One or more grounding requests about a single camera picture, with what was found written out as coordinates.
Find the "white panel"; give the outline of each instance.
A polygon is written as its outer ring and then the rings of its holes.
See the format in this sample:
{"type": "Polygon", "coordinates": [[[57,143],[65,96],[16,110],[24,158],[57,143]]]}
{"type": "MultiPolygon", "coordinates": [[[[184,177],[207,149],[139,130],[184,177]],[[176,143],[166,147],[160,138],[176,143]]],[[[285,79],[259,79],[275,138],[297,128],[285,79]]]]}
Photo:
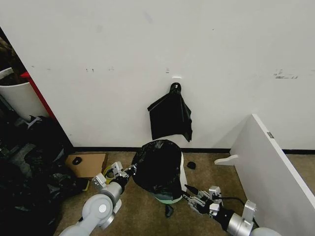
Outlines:
{"type": "Polygon", "coordinates": [[[267,132],[252,115],[231,149],[246,197],[257,204],[256,221],[283,236],[314,235],[315,197],[267,132]]]}
{"type": "Polygon", "coordinates": [[[181,147],[230,148],[257,113],[282,148],[315,149],[314,0],[0,3],[2,29],[75,146],[150,141],[146,108],[177,75],[193,120],[192,142],[172,137],[181,147]]]}

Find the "black cable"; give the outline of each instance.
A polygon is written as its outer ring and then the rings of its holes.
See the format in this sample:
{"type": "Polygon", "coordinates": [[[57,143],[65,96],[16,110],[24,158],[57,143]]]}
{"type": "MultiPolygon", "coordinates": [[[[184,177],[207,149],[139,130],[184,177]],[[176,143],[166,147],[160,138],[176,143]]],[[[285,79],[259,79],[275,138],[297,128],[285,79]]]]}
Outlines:
{"type": "MultiPolygon", "coordinates": [[[[240,201],[242,203],[243,206],[245,206],[245,203],[240,198],[236,198],[236,197],[217,197],[217,196],[215,196],[215,198],[216,199],[222,199],[222,200],[238,200],[238,201],[240,201]]],[[[252,221],[254,222],[256,227],[259,228],[259,225],[257,224],[255,218],[253,218],[252,221]]]]}

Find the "trash can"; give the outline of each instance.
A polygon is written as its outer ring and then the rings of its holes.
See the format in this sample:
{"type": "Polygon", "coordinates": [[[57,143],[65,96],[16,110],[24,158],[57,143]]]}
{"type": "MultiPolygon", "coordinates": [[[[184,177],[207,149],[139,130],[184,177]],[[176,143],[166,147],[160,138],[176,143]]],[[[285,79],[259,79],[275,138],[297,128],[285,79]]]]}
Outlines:
{"type": "Polygon", "coordinates": [[[178,202],[187,179],[181,149],[169,140],[156,140],[145,144],[136,153],[132,164],[137,163],[134,182],[150,192],[164,204],[178,202]]]}

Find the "cardboard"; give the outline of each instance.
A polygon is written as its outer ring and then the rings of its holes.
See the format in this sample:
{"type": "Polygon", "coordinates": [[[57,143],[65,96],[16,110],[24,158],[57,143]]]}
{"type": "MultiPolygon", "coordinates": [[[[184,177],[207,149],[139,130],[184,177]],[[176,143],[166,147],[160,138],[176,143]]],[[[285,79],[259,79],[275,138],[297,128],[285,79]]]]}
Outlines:
{"type": "Polygon", "coordinates": [[[93,178],[103,172],[106,162],[107,156],[105,153],[76,153],[69,155],[65,164],[73,170],[77,177],[93,178]],[[81,157],[82,161],[78,165],[73,165],[72,161],[77,156],[81,157]]]}

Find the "carpet floor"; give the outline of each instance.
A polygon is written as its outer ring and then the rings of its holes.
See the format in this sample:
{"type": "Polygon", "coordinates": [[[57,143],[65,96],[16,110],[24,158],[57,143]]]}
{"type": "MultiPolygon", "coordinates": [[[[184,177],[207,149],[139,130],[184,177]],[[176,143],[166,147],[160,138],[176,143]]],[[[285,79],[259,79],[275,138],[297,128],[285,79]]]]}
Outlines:
{"type": "MultiPolygon", "coordinates": [[[[123,167],[131,164],[134,152],[108,152],[108,164],[121,161],[123,167]]],[[[184,153],[184,167],[189,185],[207,190],[215,185],[221,188],[223,196],[239,197],[244,202],[246,197],[233,166],[216,166],[214,161],[228,157],[229,154],[184,153]],[[189,161],[196,163],[196,169],[186,167],[189,161]]],[[[301,177],[309,188],[315,192],[315,156],[288,155],[301,177]]],[[[62,220],[55,236],[66,227],[75,224],[82,216],[85,201],[96,194],[90,186],[88,191],[67,199],[62,207],[62,220]]],[[[136,185],[130,179],[125,192],[121,196],[123,205],[114,221],[105,230],[96,228],[92,236],[226,236],[221,225],[207,215],[199,215],[193,211],[185,200],[173,204],[174,213],[165,217],[165,205],[152,197],[151,194],[136,185]]],[[[224,206],[242,215],[243,206],[235,200],[225,200],[224,206]]]]}

